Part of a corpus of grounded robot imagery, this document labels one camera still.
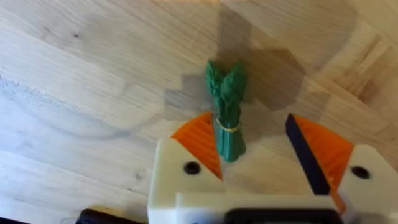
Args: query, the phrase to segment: orange gripper pad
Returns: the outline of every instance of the orange gripper pad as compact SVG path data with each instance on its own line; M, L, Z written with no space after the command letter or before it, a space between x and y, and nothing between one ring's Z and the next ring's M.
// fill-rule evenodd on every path
M313 121L297 115L294 115L294 120L331 187L337 189L354 144Z
M220 160L215 143L211 113L193 118L172 136L214 175L222 179Z

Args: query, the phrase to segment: toy asparagus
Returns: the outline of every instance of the toy asparagus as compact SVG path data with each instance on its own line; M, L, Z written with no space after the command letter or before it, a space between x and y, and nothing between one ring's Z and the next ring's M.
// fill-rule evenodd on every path
M247 77L242 62L236 62L226 74L209 61L206 67L206 84L218 109L215 128L218 154L225 161L234 162L246 151L240 129L241 108Z

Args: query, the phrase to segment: green plastic asparagus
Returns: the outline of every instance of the green plastic asparagus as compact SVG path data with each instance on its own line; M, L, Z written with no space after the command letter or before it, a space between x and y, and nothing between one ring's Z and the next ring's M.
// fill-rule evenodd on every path
M240 129L241 108L247 76L242 62L236 62L225 73L209 61L206 66L206 84L218 109L215 129L218 154L227 162L234 162L246 152Z

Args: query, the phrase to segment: black hole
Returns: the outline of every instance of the black hole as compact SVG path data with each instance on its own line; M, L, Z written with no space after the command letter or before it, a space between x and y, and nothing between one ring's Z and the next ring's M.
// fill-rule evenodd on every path
M184 165L184 171L187 174L195 175L200 173L200 165L197 162L188 162Z
M369 171L361 166L353 166L351 167L351 172L361 178L361 179L370 179L371 178L371 174L369 173Z

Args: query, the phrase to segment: rubber band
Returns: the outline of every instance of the rubber band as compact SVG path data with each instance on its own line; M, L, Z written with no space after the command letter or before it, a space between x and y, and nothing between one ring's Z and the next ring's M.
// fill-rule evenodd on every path
M227 131L227 132L229 132L229 133L235 133L236 131L239 131L239 128L241 128L241 123L239 122L239 124L236 126L236 127L234 127L234 128L226 128L225 126L223 126L221 123L220 123L220 121L219 121L219 119L217 118L217 123L218 123L218 125L223 129L223 130L225 130L225 131Z

